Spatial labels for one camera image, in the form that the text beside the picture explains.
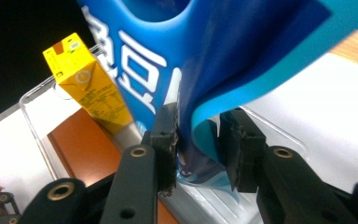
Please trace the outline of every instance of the clear plastic tray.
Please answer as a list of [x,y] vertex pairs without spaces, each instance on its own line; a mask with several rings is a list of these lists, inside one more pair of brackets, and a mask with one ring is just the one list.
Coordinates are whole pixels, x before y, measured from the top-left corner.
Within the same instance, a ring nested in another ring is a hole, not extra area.
[[[80,105],[56,85],[53,77],[49,77],[24,94],[20,106],[53,179],[68,177],[47,135],[73,115]],[[306,161],[310,159],[309,151],[301,141],[246,106],[241,108],[266,135],[270,146],[290,147]],[[112,139],[119,149],[139,144],[140,140],[141,135],[133,124]],[[230,186],[205,189],[177,184],[172,197],[160,199],[181,223],[263,223],[255,197],[255,194],[231,191]]]

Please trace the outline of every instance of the blue plastic bag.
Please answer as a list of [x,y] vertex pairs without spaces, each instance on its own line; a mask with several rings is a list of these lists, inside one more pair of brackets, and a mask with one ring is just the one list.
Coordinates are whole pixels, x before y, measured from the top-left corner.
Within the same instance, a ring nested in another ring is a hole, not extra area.
[[178,179],[204,187],[228,185],[205,120],[273,90],[358,27],[358,0],[79,5],[141,132],[178,100]]

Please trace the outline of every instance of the metal screw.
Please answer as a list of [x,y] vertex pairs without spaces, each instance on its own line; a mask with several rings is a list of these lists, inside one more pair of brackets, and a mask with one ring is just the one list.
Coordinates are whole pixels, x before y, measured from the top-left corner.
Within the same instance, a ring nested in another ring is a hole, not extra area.
[[17,219],[15,217],[11,218],[9,221],[8,221],[8,224],[16,224],[17,223]]
[[48,198],[52,201],[62,200],[71,195],[75,190],[75,185],[72,182],[63,182],[48,192]]
[[144,155],[146,155],[147,150],[143,147],[137,147],[134,148],[133,150],[131,150],[131,155],[133,157],[143,157]]
[[286,159],[293,157],[293,153],[284,148],[276,148],[274,149],[274,153],[275,155]]
[[5,202],[7,200],[7,195],[6,194],[2,194],[1,196],[0,196],[0,201],[3,203],[3,202]]

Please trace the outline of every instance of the yellow juice box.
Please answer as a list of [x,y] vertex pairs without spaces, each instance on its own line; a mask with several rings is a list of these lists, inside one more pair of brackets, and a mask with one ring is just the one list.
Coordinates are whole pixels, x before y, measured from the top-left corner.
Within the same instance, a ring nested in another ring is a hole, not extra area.
[[43,51],[56,82],[110,133],[132,122],[116,85],[74,33]]

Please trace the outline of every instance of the black background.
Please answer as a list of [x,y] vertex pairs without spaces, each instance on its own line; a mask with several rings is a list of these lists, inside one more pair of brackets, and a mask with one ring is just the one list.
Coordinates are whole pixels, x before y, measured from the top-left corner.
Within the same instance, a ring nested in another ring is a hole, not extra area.
[[51,75],[42,51],[73,32],[94,45],[76,0],[0,1],[0,113]]

